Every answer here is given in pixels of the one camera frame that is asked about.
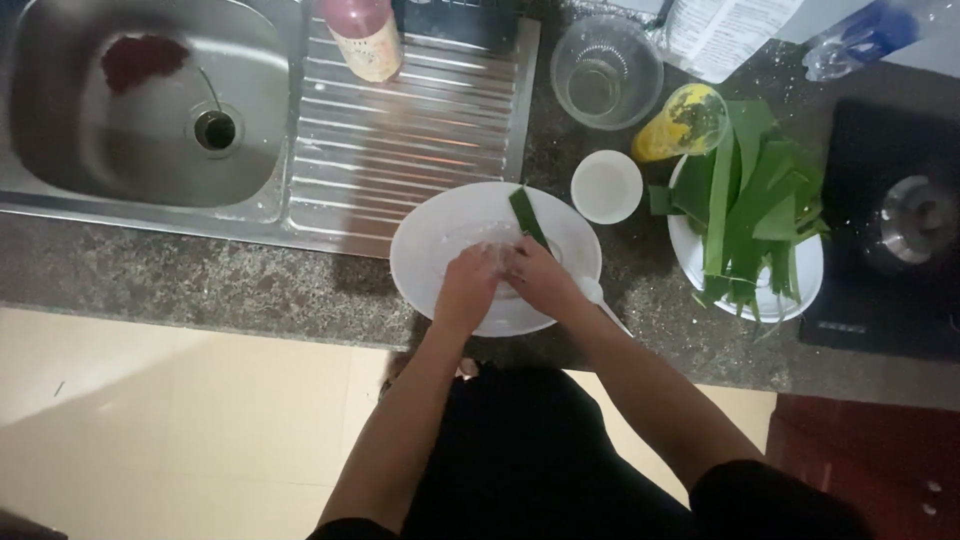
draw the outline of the person's right hand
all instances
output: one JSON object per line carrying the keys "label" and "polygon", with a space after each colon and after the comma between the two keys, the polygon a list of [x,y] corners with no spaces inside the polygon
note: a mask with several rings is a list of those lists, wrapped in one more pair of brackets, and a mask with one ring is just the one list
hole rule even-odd
{"label": "person's right hand", "polygon": [[562,322],[589,305],[573,278],[532,236],[524,236],[514,246],[506,267],[504,281],[547,317]]}

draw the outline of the white spoon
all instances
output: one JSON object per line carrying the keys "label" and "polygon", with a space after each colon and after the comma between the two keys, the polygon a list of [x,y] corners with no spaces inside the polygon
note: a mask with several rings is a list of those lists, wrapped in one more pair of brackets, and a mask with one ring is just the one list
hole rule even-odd
{"label": "white spoon", "polygon": [[614,323],[621,330],[627,333],[630,337],[634,335],[627,330],[627,327],[623,326],[623,323],[620,322],[620,319],[616,317],[616,314],[613,313],[613,310],[610,309],[610,306],[607,306],[607,302],[603,299],[603,287],[600,286],[600,282],[594,278],[577,278],[575,280],[577,286],[580,287],[580,292],[584,293],[584,296],[587,297],[587,300],[590,300],[594,304],[600,306],[603,309],[604,313],[607,313],[607,316],[610,317]]}

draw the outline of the hand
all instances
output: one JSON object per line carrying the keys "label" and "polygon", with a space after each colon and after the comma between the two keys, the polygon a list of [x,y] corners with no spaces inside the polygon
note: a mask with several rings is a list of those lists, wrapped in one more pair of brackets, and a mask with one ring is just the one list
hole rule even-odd
{"label": "hand", "polygon": [[589,300],[550,252],[524,236],[507,258],[504,280],[527,304],[561,323]]}
{"label": "hand", "polygon": [[444,286],[434,308],[435,327],[466,341],[480,326],[500,282],[495,249],[487,243],[472,245],[446,266]]}

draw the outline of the forearm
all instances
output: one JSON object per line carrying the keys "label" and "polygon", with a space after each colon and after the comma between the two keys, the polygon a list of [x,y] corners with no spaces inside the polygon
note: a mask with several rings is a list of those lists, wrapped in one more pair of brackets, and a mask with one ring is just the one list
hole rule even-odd
{"label": "forearm", "polygon": [[466,339],[427,331],[357,439],[320,524],[371,519],[399,533],[433,450]]}
{"label": "forearm", "polygon": [[689,490],[714,465],[762,459],[756,446],[707,396],[593,305],[562,324],[636,433]]}

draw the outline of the person's left hand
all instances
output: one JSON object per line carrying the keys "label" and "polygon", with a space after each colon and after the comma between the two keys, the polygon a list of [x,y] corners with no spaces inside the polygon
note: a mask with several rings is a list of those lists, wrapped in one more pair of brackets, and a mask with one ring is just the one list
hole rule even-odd
{"label": "person's left hand", "polygon": [[434,308],[434,326],[465,341],[480,326],[500,282],[496,249],[487,243],[472,245],[446,266],[444,286]]}

